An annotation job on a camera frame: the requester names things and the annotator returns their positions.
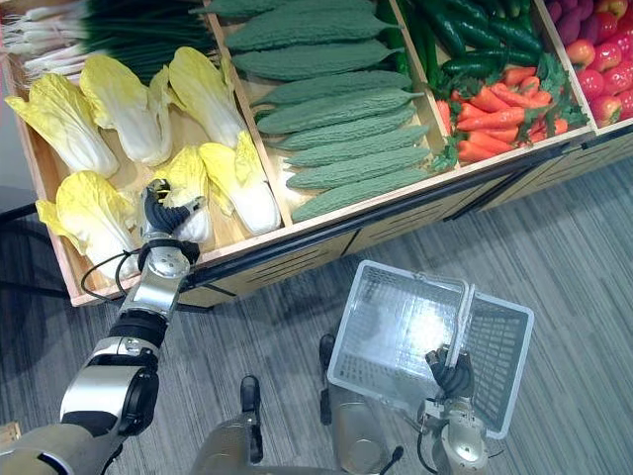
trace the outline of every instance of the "chinese cabbage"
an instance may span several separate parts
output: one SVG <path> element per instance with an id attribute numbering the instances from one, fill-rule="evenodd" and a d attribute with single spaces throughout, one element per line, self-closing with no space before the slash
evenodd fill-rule
<path id="1" fill-rule="evenodd" d="M 7 104 L 33 127 L 68 165 L 71 171 L 91 170 L 113 175 L 119 162 L 92 122 L 90 105 L 77 86 L 57 74 L 45 74 L 21 97 Z"/>
<path id="2" fill-rule="evenodd" d="M 196 119 L 212 142 L 235 148 L 246 124 L 232 100 L 226 69 L 218 71 L 192 47 L 176 50 L 169 63 L 169 82 L 184 112 Z"/>
<path id="3" fill-rule="evenodd" d="M 130 160 L 154 166 L 169 158 L 172 148 L 168 80 L 163 66 L 147 88 L 116 59 L 93 54 L 86 59 L 79 86 L 95 123 L 117 131 Z"/>
<path id="4" fill-rule="evenodd" d="M 204 143 L 199 151 L 212 183 L 231 200 L 250 233 L 258 236 L 279 228 L 279 208 L 263 180 L 259 156 L 247 132 L 239 135 L 236 150 Z"/>
<path id="5" fill-rule="evenodd" d="M 36 206 L 40 220 L 54 234 L 69 238 L 93 264 L 137 247 L 130 232 L 134 206 L 95 172 L 72 173 L 59 185 L 54 204 L 38 201 Z M 115 259 L 99 270 L 114 279 L 118 263 Z M 136 257 L 132 256 L 124 263 L 120 276 L 129 277 L 135 272 Z"/>

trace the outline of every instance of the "cucumber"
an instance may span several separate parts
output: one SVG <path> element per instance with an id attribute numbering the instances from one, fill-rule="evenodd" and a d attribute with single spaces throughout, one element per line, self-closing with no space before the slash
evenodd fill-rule
<path id="1" fill-rule="evenodd" d="M 406 53 L 405 37 L 400 30 L 398 20 L 389 0 L 378 0 L 378 7 L 376 8 L 376 16 L 387 25 L 393 25 L 393 28 L 385 30 L 381 34 L 381 40 L 387 43 L 387 47 L 391 49 L 399 48 L 402 51 L 392 55 L 391 60 L 396 66 L 396 71 L 403 74 L 406 77 L 410 77 L 410 71 L 408 69 L 408 59 Z"/>
<path id="2" fill-rule="evenodd" d="M 501 0 L 503 3 L 503 10 L 508 18 L 516 18 L 521 14 L 521 1 L 520 0 Z"/>
<path id="3" fill-rule="evenodd" d="M 488 28 L 482 28 L 457 15 L 452 16 L 451 21 L 468 46 L 473 48 L 499 48 L 501 46 L 499 37 L 491 33 Z"/>
<path id="4" fill-rule="evenodd" d="M 539 61 L 538 54 L 519 51 L 518 49 L 509 49 L 507 47 L 468 51 L 464 57 L 489 58 L 494 60 L 499 67 L 504 67 L 507 63 L 517 66 L 536 66 Z"/>
<path id="5" fill-rule="evenodd" d="M 450 21 L 445 8 L 431 0 L 415 0 L 415 5 L 448 54 L 451 57 L 464 55 L 466 52 L 464 40 Z"/>
<path id="6" fill-rule="evenodd" d="M 508 19 L 491 18 L 490 28 L 510 48 L 518 48 L 535 54 L 540 54 L 543 51 L 543 45 L 536 37 Z"/>
<path id="7" fill-rule="evenodd" d="M 498 69 L 498 64 L 493 59 L 469 57 L 468 55 L 450 59 L 442 64 L 442 70 L 452 76 L 462 74 L 464 76 L 485 78 Z"/>
<path id="8" fill-rule="evenodd" d="M 481 5 L 470 0 L 444 0 L 449 10 L 460 13 L 482 27 L 488 24 L 488 15 Z"/>
<path id="9" fill-rule="evenodd" d="M 500 0 L 475 0 L 475 3 L 486 9 L 491 17 L 505 18 L 505 10 Z"/>

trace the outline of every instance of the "black wire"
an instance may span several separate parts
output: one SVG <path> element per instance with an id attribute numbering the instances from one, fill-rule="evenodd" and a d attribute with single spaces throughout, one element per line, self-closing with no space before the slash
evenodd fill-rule
<path id="1" fill-rule="evenodd" d="M 490 457 L 488 457 L 488 459 L 490 459 L 490 458 L 495 458 L 496 456 L 501 455 L 501 454 L 502 454 L 502 453 L 504 453 L 504 452 L 505 452 L 505 449 L 504 449 L 504 448 L 502 448 L 499 452 L 497 452 L 497 453 L 495 453 L 495 454 L 491 455 Z"/>
<path id="2" fill-rule="evenodd" d="M 128 260 L 128 257 L 130 257 L 133 254 L 138 254 L 140 251 L 140 249 L 135 249 L 135 250 L 131 250 L 130 252 L 127 252 L 126 250 L 123 251 L 123 259 L 121 259 L 119 261 L 119 264 L 117 265 L 117 270 L 115 271 L 115 282 L 117 283 L 117 288 L 119 289 L 119 292 L 121 292 L 123 295 L 128 295 L 128 292 L 126 292 L 126 289 L 123 288 L 123 285 L 121 285 L 121 278 L 120 278 L 120 273 L 121 273 L 121 269 L 123 268 L 123 264 L 126 262 L 126 260 Z"/>
<path id="3" fill-rule="evenodd" d="M 437 470 L 429 467 L 422 455 L 422 431 L 420 431 L 417 435 L 417 458 L 419 459 L 419 463 L 422 464 L 422 467 L 424 467 L 429 473 L 437 474 Z"/>
<path id="4" fill-rule="evenodd" d="M 120 252 L 120 253 L 118 253 L 116 255 L 108 257 L 106 260 L 102 260 L 98 264 L 95 264 L 92 267 L 90 267 L 86 271 L 86 273 L 83 274 L 83 277 L 81 278 L 81 284 L 80 284 L 81 290 L 83 290 L 89 296 L 94 297 L 95 299 L 103 300 L 105 302 L 115 302 L 117 299 L 113 299 L 111 297 L 106 297 L 105 295 L 97 294 L 96 292 L 93 292 L 92 290 L 88 289 L 86 287 L 86 280 L 88 280 L 88 277 L 90 276 L 90 274 L 92 274 L 95 270 L 97 270 L 102 265 L 107 264 L 108 262 L 111 262 L 111 261 L 113 261 L 115 259 L 118 259 L 119 257 L 123 257 L 122 262 L 124 262 L 130 255 L 136 254 L 139 251 L 140 251 L 140 249 L 135 249 L 135 250 L 132 250 L 132 251 L 124 250 L 123 252 Z M 117 286 L 119 287 L 120 290 L 123 289 L 123 287 L 121 286 L 121 281 L 119 280 L 119 272 L 121 271 L 122 265 L 123 264 L 121 262 L 119 262 L 119 265 L 117 266 L 117 271 L 115 273 L 115 281 L 117 281 Z"/>
<path id="5" fill-rule="evenodd" d="M 402 447 L 401 445 L 397 446 L 394 449 L 394 452 L 392 453 L 392 459 L 389 461 L 389 463 L 387 465 L 385 465 L 383 467 L 383 469 L 380 471 L 380 473 L 378 475 L 386 475 L 387 472 L 394 466 L 396 465 L 396 462 L 398 462 L 401 458 L 403 458 L 403 455 L 405 454 L 405 448 Z"/>

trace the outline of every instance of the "striped carpet floor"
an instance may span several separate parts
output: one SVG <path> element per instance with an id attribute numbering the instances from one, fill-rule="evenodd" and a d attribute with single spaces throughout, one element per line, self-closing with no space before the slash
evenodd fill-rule
<path id="1" fill-rule="evenodd" d="M 111 474 L 187 473 L 208 431 L 260 377 L 266 464 L 334 467 L 318 422 L 319 337 L 341 316 L 358 262 L 464 278 L 536 317 L 510 426 L 491 443 L 496 474 L 633 473 L 633 160 L 489 212 L 439 223 L 219 305 L 178 313 L 161 356 L 153 426 Z M 28 229 L 40 231 L 34 223 Z M 60 286 L 45 242 L 0 235 L 0 280 Z M 0 291 L 0 425 L 52 422 L 83 358 L 116 315 Z M 395 474 L 424 473 L 412 429 L 380 407 Z"/>

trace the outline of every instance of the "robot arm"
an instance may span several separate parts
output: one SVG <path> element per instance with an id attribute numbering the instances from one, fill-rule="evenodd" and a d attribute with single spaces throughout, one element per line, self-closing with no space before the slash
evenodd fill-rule
<path id="1" fill-rule="evenodd" d="M 108 336 L 66 390 L 60 423 L 32 430 L 0 452 L 1 473 L 100 474 L 121 453 L 127 437 L 151 424 L 158 350 L 183 279 L 199 255 L 196 244 L 172 234 L 205 200 L 164 208 L 161 200 L 168 192 L 166 181 L 154 180 L 141 195 L 140 280 Z"/>

